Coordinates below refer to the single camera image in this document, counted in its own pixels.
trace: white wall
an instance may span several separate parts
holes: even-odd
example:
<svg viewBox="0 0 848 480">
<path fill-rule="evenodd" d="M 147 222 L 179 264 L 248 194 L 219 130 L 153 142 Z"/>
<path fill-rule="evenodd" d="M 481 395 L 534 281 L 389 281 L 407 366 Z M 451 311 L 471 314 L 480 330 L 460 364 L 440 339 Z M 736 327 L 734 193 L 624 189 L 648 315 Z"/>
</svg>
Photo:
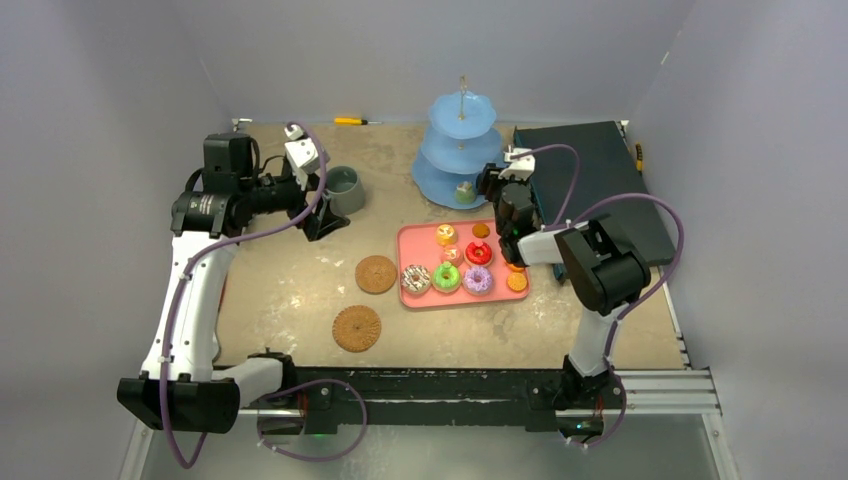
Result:
<svg viewBox="0 0 848 480">
<path fill-rule="evenodd" d="M 629 118 L 694 0 L 174 0 L 227 108 L 425 119 L 467 74 L 507 121 Z"/>
<path fill-rule="evenodd" d="M 848 3 L 699 1 L 631 123 L 743 478 L 848 471 Z"/>
<path fill-rule="evenodd" d="M 165 1 L 0 13 L 3 478 L 115 478 L 115 400 L 149 347 L 170 206 L 225 126 Z"/>
</svg>

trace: mug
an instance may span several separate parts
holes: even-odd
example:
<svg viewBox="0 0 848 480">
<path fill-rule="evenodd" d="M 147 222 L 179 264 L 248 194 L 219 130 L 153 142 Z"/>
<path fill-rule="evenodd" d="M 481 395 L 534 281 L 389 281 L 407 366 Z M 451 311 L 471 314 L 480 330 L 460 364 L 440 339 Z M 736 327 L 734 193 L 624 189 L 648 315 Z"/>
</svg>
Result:
<svg viewBox="0 0 848 480">
<path fill-rule="evenodd" d="M 365 187 L 356 170 L 339 166 L 327 171 L 325 194 L 330 198 L 330 211 L 347 216 L 365 206 Z"/>
</svg>

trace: red donut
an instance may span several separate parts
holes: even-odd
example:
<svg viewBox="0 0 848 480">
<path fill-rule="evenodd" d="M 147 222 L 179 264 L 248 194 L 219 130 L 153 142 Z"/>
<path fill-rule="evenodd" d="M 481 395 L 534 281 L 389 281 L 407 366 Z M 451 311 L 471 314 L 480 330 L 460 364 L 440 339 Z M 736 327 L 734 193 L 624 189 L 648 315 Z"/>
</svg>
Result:
<svg viewBox="0 0 848 480">
<path fill-rule="evenodd" d="M 492 247 L 484 241 L 474 241 L 465 247 L 465 260 L 471 265 L 487 267 L 492 263 Z"/>
</svg>

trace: yellow screwdriver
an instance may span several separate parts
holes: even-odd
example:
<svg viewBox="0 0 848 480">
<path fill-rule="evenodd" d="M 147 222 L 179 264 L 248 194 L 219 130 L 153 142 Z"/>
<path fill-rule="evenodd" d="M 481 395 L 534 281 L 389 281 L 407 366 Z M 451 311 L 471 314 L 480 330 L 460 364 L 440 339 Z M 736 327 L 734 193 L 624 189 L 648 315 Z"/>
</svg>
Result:
<svg viewBox="0 0 848 480">
<path fill-rule="evenodd" d="M 333 120 L 336 125 L 382 125 L 383 122 L 369 122 L 364 118 L 352 118 L 352 117 L 336 117 Z"/>
</svg>

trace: rectangular tray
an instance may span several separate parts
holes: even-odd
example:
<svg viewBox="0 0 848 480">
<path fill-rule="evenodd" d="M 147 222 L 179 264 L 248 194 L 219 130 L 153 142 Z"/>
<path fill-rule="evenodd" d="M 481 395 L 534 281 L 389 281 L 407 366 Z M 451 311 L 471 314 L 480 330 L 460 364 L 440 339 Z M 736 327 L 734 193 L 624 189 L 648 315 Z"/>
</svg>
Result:
<svg viewBox="0 0 848 480">
<path fill-rule="evenodd" d="M 398 249 L 398 274 L 409 265 L 423 265 L 432 273 L 439 266 L 440 255 L 443 247 L 436 243 L 436 228 L 444 222 L 427 223 L 418 225 L 407 225 L 398 230 L 397 249 Z M 458 240 L 456 246 L 465 252 L 465 247 L 469 242 L 479 240 L 471 233 L 471 228 L 478 224 L 485 223 L 489 226 L 491 234 L 484 242 L 492 247 L 493 259 L 492 264 L 487 268 L 495 277 L 495 287 L 487 295 L 472 295 L 465 291 L 463 287 L 459 287 L 453 293 L 442 293 L 437 291 L 432 286 L 423 295 L 410 295 L 403 288 L 398 286 L 400 293 L 400 301 L 409 308 L 433 308 L 444 307 L 449 305 L 464 305 L 469 303 L 486 303 L 486 302 L 502 302 L 509 300 L 521 300 L 530 293 L 530 275 L 525 269 L 524 275 L 527 276 L 527 288 L 523 292 L 513 292 L 506 286 L 506 277 L 512 270 L 506 266 L 503 256 L 501 255 L 500 247 L 498 246 L 498 236 L 495 233 L 495 221 L 493 219 L 486 220 L 466 220 L 461 222 L 450 222 L 449 224 L 456 229 Z M 459 266 L 460 274 L 464 274 L 468 270 L 467 262 L 463 262 Z"/>
</svg>

